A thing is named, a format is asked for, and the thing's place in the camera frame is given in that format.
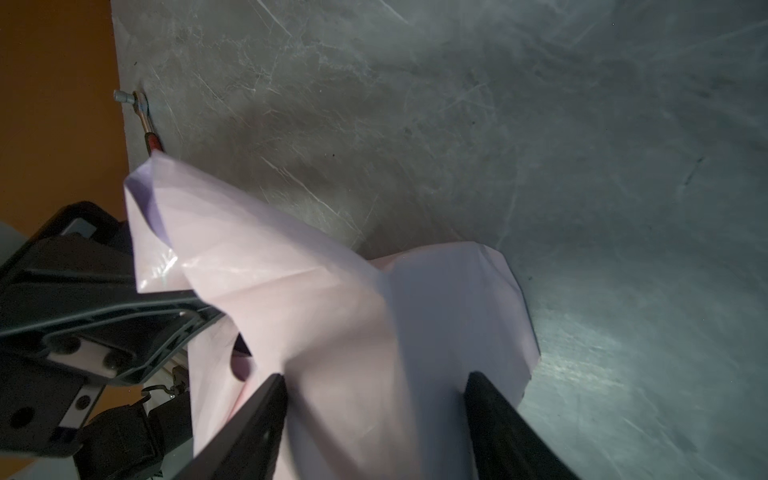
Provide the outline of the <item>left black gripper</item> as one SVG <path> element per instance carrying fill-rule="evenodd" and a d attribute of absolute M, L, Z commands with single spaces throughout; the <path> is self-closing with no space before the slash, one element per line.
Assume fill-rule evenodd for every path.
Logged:
<path fill-rule="evenodd" d="M 53 291 L 21 291 L 33 286 Z M 70 457 L 82 479 L 160 474 L 192 437 L 190 396 L 175 379 L 148 409 L 145 382 L 222 316 L 190 290 L 138 294 L 128 223 L 89 201 L 61 208 L 1 265 L 2 451 Z M 93 412 L 131 385 L 140 400 Z"/>

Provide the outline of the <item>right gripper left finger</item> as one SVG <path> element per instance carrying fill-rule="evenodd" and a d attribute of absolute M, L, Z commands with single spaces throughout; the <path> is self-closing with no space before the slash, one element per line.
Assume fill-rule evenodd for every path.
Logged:
<path fill-rule="evenodd" d="M 285 379 L 273 374 L 176 477 L 183 480 L 273 478 L 287 408 Z"/>

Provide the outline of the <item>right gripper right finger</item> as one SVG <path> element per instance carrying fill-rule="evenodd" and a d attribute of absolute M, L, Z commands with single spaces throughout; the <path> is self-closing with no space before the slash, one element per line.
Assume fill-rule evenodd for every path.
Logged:
<path fill-rule="evenodd" d="M 469 374 L 463 397 L 480 480 L 578 479 L 483 373 Z"/>

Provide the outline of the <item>pink wrapping paper sheet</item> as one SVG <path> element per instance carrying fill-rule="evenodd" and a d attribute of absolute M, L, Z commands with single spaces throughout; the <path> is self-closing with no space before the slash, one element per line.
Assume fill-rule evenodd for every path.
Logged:
<path fill-rule="evenodd" d="M 196 453 L 280 374 L 277 478 L 473 476 L 469 374 L 518 405 L 540 358 L 500 252 L 459 242 L 367 261 L 163 154 L 124 189 L 138 291 L 191 290 L 222 313 L 187 347 Z"/>

